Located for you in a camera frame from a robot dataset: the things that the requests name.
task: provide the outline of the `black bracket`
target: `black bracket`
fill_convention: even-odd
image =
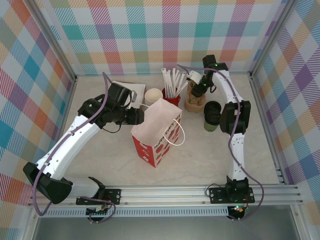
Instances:
[[[105,189],[103,192],[103,196],[99,199],[107,200],[109,202],[112,202],[115,205],[119,205],[120,199],[121,199],[121,189]],[[103,205],[104,203],[100,201],[87,200],[82,197],[79,197],[76,199],[75,204],[76,205]]]
[[[225,187],[211,187],[209,188],[209,197],[211,204],[253,204],[255,202],[255,195],[251,187],[249,187],[246,198],[238,201],[230,201]]]
[[[215,90],[217,90],[217,86],[213,85],[210,87],[210,93],[213,94],[215,92]]]
[[[96,208],[87,208],[85,211],[85,215],[90,215],[91,216],[91,220],[95,221],[95,222],[99,222],[102,219],[104,219],[106,217],[106,214],[108,213],[109,208],[105,208],[103,210],[100,211],[96,211]]]
[[[231,135],[236,122],[236,110],[238,110],[237,103],[229,102],[224,105],[220,117],[220,129],[223,133]],[[235,134],[245,134],[249,126],[250,111],[251,103],[249,101],[242,100],[240,102],[240,116],[234,132]]]

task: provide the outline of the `white rope handle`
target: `white rope handle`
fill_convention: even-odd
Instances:
[[[145,105],[145,104],[143,104],[143,103],[138,103],[139,105],[142,105],[142,106],[145,106],[145,107],[150,107],[150,106],[148,106],[148,105]]]
[[[179,123],[177,120],[175,120],[175,119],[173,119],[173,120],[176,121],[176,123],[180,126],[180,128],[181,128],[181,130],[182,130],[182,132],[183,132],[183,141],[182,141],[182,143],[180,143],[180,144],[174,144],[174,143],[170,142],[170,141],[166,138],[166,136],[165,136],[164,134],[162,134],[162,135],[163,135],[164,139],[167,140],[167,142],[170,143],[170,144],[172,144],[173,146],[181,146],[182,144],[184,144],[184,142],[185,142],[185,140],[186,140],[185,131],[184,131],[184,129],[182,128],[182,126],[180,125],[180,123]]]

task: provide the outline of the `white straw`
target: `white straw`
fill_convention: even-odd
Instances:
[[[168,80],[168,72],[165,73],[165,92],[166,92],[166,98],[170,98],[170,86],[169,86],[169,80]]]
[[[167,98],[168,94],[167,94],[167,81],[166,81],[166,73],[167,73],[167,69],[162,68],[162,75],[163,75],[163,81],[164,81],[164,95]]]
[[[179,81],[179,86],[178,86],[177,92],[178,92],[178,91],[180,90],[180,88],[181,88],[181,85],[182,85],[182,82],[183,82],[183,80],[184,80],[184,78],[185,78],[185,75],[186,75],[186,72],[185,72],[185,71],[182,72],[181,78],[180,78],[180,81]]]
[[[174,96],[174,93],[173,93],[173,90],[172,90],[172,82],[171,82],[170,73],[171,73],[171,70],[168,70],[166,72],[166,81],[167,81],[167,84],[168,84],[169,90],[170,90],[170,92],[168,94],[168,97],[171,99]]]
[[[183,84],[183,86],[180,88],[180,90],[176,92],[176,94],[175,94],[174,97],[175,97],[175,98],[178,97],[179,94],[182,92],[182,90],[183,90],[187,85],[188,85],[188,81],[186,81],[186,82]]]
[[[179,70],[175,71],[175,79],[174,79],[174,82],[175,82],[175,85],[177,86],[177,83],[178,83],[178,79],[180,78],[181,76],[181,73]]]
[[[172,87],[173,87],[173,95],[176,95],[176,69],[172,70]]]

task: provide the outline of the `red cup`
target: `red cup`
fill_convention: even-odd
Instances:
[[[173,105],[176,105],[178,107],[179,105],[179,102],[180,102],[180,95],[175,97],[175,98],[166,98],[166,90],[165,89],[162,89],[162,94],[163,94],[163,99],[168,101],[169,103],[173,104]]]

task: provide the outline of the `gray floor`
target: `gray floor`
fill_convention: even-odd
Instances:
[[[114,217],[99,225],[90,224],[86,218],[40,218],[33,240],[42,239],[298,240],[299,237],[289,206],[262,206],[251,218],[233,223],[226,217]]]
[[[146,88],[162,89],[162,74],[113,75],[113,81],[143,83]],[[260,121],[255,99],[246,74],[232,73],[231,80],[239,94],[251,102],[249,127],[244,139],[246,170],[262,184],[278,184],[274,162],[265,132]],[[103,94],[102,76],[81,76],[75,90],[67,128],[72,124],[82,103]],[[110,134],[99,131],[74,158],[67,171],[67,178],[95,177],[106,186],[155,186],[155,185],[209,185],[224,184],[232,162],[228,150],[228,135],[220,128],[214,132],[204,129],[204,113],[187,112],[184,101],[187,89],[181,94],[181,125],[186,139],[183,145],[172,147],[161,163],[154,168],[138,157],[130,134],[132,126],[124,125],[121,131]],[[224,106],[220,89],[206,93],[206,101],[218,101]],[[107,124],[110,131],[118,129]]]

